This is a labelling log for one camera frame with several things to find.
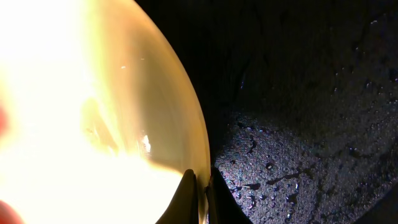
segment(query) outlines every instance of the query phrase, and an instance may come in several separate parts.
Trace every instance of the wet black surface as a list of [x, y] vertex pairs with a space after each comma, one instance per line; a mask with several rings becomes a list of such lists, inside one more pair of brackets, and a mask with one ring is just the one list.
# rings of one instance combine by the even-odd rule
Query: wet black surface
[[[187, 70], [213, 165], [253, 223], [352, 223], [397, 183], [397, 1], [138, 3]], [[386, 210], [379, 222], [396, 223]]]

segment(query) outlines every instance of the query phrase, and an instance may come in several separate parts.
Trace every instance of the dark countertop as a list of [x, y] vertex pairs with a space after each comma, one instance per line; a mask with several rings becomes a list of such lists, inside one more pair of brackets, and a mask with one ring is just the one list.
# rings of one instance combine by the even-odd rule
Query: dark countertop
[[137, 2], [187, 70], [213, 164], [253, 223], [351, 223], [397, 183], [396, 1]]

